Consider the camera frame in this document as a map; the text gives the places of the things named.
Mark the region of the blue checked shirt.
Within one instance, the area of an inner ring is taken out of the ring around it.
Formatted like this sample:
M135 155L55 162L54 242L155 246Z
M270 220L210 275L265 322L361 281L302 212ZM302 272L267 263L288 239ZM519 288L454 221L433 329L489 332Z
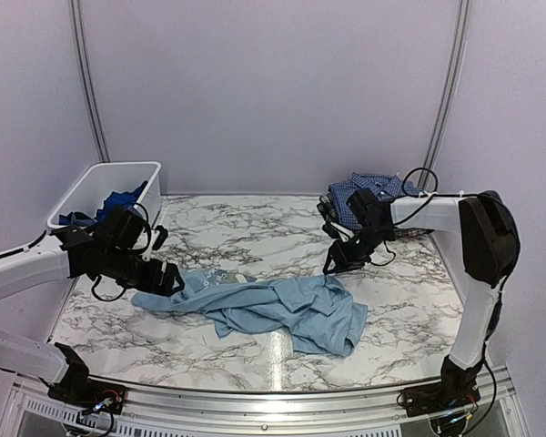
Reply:
M350 179L329 185L329 219L346 229L360 229L361 226L347 202L357 190L364 188L369 189L380 201L423 194L412 182L403 182L399 175L354 172Z

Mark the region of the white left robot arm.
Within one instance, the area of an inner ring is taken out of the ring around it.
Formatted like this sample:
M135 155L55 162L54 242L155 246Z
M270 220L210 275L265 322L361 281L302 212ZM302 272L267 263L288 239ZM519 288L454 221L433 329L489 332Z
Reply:
M87 365L71 347L47 342L47 329L71 282L83 277L95 286L111 279L121 294L181 291L177 266L152 256L166 238L166 230L152 228L133 208L116 207L95 225L46 230L0 252L0 370L35 377L78 405L90 404L97 391Z

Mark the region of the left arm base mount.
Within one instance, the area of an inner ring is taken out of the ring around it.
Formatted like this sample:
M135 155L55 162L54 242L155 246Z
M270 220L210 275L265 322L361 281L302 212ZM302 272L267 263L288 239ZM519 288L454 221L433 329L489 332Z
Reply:
M62 352L68 368L60 381L47 383L48 396L91 412L106 410L120 414L124 407L126 387L93 380L87 365L71 347L59 342L54 346Z

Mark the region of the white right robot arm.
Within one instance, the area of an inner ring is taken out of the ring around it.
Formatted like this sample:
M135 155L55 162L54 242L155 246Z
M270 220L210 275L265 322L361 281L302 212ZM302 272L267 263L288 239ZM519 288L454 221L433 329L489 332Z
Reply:
M350 195L333 194L319 202L323 230L333 238L326 274L361 269L375 249L403 229L455 232L468 285L459 331L448 362L466 371L485 357L487 341L501 314L501 295L521 254L514 217L494 190L443 194L408 190L402 179L397 194L358 187Z

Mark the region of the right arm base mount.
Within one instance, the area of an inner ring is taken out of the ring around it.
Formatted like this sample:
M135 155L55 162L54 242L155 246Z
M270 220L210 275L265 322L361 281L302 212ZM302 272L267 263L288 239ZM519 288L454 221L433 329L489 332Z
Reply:
M440 370L440 381L403 389L397 404L409 417L444 412L472 405L480 400L477 376L483 360L463 370L446 356Z

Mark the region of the light blue garment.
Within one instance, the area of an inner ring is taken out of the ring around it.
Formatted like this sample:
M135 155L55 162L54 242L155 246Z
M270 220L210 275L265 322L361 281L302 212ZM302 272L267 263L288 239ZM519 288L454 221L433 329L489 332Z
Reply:
M235 271L196 269L183 273L185 288L170 297L143 291L134 306L154 313L196 313L214 321L225 338L287 330L292 349L348 357L358 345L368 307L330 276L257 280Z

